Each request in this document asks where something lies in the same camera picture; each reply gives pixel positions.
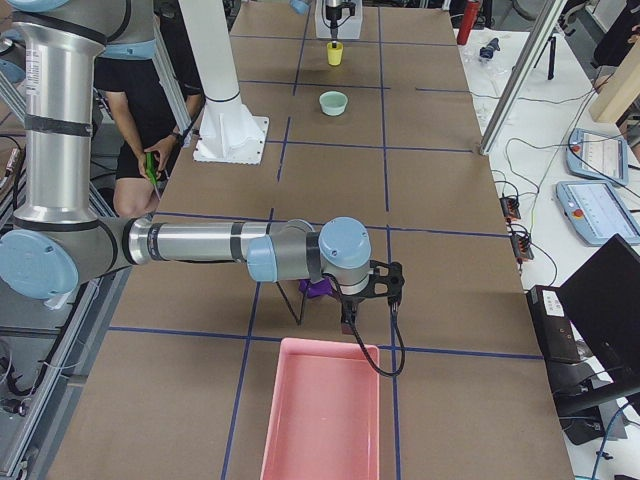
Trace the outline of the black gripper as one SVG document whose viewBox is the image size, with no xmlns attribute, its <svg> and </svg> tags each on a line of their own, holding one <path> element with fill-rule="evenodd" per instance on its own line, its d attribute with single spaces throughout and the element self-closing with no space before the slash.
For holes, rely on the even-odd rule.
<svg viewBox="0 0 640 480">
<path fill-rule="evenodd" d="M 365 287 L 357 293 L 362 299 L 386 298 L 388 303 L 400 303 L 403 290 L 403 266 L 393 261 L 390 264 L 377 260 L 369 262 L 370 273 Z M 358 302 L 341 301 L 341 329 L 343 334 L 353 334 L 358 313 Z"/>
</svg>

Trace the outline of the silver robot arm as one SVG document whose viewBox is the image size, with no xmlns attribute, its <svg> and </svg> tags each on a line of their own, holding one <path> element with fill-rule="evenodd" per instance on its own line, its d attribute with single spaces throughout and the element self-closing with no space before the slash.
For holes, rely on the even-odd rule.
<svg viewBox="0 0 640 480">
<path fill-rule="evenodd" d="M 26 43 L 26 198 L 1 239 L 1 277 L 13 290 L 49 299 L 129 265 L 243 263 L 257 282 L 330 279 L 347 334 L 365 299 L 383 297 L 398 310 L 401 265 L 373 260 L 366 228 L 349 217 L 315 229 L 303 220 L 171 224 L 94 214 L 94 61 L 151 58 L 153 5 L 15 1 L 12 10 Z"/>
</svg>

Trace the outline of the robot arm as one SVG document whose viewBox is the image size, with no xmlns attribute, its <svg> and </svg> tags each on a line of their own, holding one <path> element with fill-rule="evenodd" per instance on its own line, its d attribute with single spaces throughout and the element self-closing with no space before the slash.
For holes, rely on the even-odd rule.
<svg viewBox="0 0 640 480">
<path fill-rule="evenodd" d="M 300 15 L 306 15 L 311 4 L 315 5 L 314 21 L 317 38 L 331 41 L 360 38 L 363 19 L 361 1 L 289 1 L 289 6 Z"/>
</svg>

